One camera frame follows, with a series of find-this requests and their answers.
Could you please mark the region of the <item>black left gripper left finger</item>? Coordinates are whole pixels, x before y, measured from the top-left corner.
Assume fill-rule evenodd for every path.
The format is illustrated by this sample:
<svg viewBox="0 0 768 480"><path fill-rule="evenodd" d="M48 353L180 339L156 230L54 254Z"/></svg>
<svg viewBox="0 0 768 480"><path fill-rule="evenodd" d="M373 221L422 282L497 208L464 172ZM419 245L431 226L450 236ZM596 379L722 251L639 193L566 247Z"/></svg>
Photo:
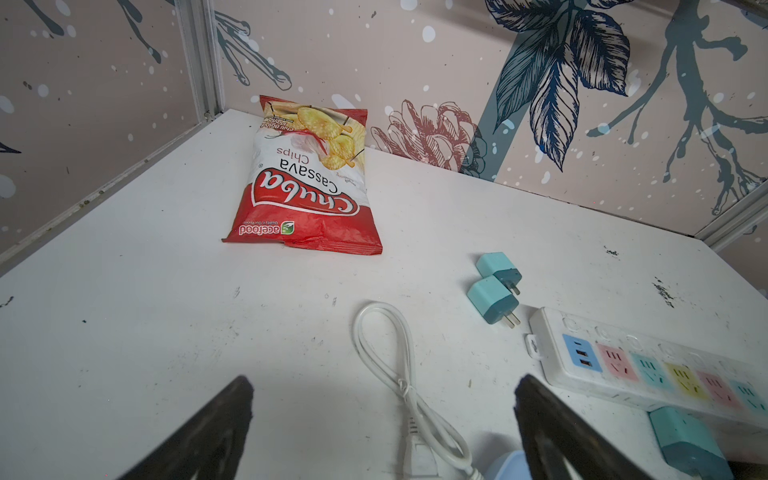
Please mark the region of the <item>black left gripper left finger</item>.
<svg viewBox="0 0 768 480"><path fill-rule="evenodd" d="M252 419L254 388L244 376L186 421L124 479L233 479Z"/></svg>

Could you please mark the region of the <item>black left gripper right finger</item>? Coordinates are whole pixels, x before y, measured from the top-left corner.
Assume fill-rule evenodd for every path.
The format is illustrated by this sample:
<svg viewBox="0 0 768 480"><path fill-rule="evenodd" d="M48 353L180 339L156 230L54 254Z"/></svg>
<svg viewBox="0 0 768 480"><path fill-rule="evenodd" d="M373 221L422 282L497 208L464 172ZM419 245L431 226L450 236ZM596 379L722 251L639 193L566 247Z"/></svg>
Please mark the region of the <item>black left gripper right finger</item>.
<svg viewBox="0 0 768 480"><path fill-rule="evenodd" d="M514 412L531 477L647 479L649 475L528 374L516 390Z"/></svg>

